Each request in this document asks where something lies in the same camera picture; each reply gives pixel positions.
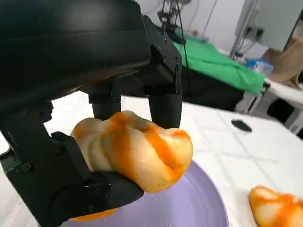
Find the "orange-glazed bread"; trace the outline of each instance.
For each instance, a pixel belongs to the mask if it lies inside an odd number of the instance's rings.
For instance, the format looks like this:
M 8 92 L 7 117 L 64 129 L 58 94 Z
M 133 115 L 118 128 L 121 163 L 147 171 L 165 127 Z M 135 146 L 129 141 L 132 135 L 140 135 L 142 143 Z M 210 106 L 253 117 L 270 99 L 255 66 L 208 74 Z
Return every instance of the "orange-glazed bread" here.
M 303 201 L 264 186 L 250 191 L 250 206 L 261 227 L 303 227 Z
M 106 121 L 84 119 L 71 135 L 90 170 L 119 172 L 145 192 L 160 192 L 174 185 L 193 155 L 185 131 L 165 130 L 131 111 L 118 112 Z

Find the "metal stand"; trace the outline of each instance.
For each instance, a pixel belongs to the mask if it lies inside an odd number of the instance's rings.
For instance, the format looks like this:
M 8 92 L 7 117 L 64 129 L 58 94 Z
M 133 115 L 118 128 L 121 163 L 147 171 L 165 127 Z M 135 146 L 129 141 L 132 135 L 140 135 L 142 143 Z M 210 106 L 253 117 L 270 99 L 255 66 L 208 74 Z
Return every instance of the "metal stand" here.
M 247 17 L 245 18 L 245 21 L 244 23 L 240 26 L 240 31 L 236 37 L 236 40 L 235 42 L 233 43 L 233 46 L 232 46 L 232 50 L 231 50 L 231 53 L 229 55 L 230 58 L 232 58 L 233 60 L 235 59 L 235 55 L 239 49 L 239 45 L 241 43 L 241 40 L 245 38 L 245 31 L 246 31 L 246 27 L 247 27 L 247 24 L 249 23 L 250 21 L 250 18 L 251 18 L 251 15 L 253 13 L 253 11 L 255 10 L 256 6 L 257 6 L 257 2 L 258 0 L 252 0 L 252 4 L 251 4 L 251 7 L 249 9 L 249 12 L 247 14 Z

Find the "table leg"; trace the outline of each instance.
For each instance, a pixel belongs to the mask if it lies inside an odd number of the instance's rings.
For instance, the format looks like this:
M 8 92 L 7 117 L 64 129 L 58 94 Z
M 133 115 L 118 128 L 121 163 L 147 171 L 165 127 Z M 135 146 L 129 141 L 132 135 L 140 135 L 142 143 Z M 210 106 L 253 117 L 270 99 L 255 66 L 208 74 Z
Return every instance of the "table leg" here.
M 285 122 L 284 126 L 288 128 L 292 133 L 298 134 L 303 127 L 303 111 L 295 108 Z

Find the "white tablecloth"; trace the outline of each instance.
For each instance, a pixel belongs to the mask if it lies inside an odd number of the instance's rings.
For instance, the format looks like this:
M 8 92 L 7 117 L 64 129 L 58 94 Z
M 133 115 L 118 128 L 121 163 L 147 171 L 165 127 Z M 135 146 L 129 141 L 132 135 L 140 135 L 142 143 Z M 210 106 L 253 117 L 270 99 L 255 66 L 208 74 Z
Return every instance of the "white tablecloth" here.
M 73 126 L 92 116 L 88 98 L 75 93 L 53 102 L 49 132 L 70 133 Z M 122 98 L 122 109 L 151 119 L 146 99 Z M 242 119 L 252 133 L 234 128 Z M 227 209 L 231 227 L 256 227 L 248 203 L 249 190 L 265 185 L 303 196 L 303 143 L 281 124 L 211 108 L 183 104 L 181 128 L 191 136 L 194 160 L 209 174 Z M 1 150 L 7 144 L 0 140 Z M 0 170 L 0 226 L 36 227 L 35 219 Z

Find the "purple plate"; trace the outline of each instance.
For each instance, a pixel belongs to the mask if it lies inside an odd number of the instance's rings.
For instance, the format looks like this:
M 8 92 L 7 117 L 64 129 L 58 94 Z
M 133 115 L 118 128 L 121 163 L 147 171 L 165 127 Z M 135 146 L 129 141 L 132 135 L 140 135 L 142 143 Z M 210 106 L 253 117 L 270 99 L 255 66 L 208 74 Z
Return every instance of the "purple plate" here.
M 173 187 L 145 193 L 106 218 L 67 221 L 61 227 L 228 227 L 222 199 L 207 174 L 192 163 Z

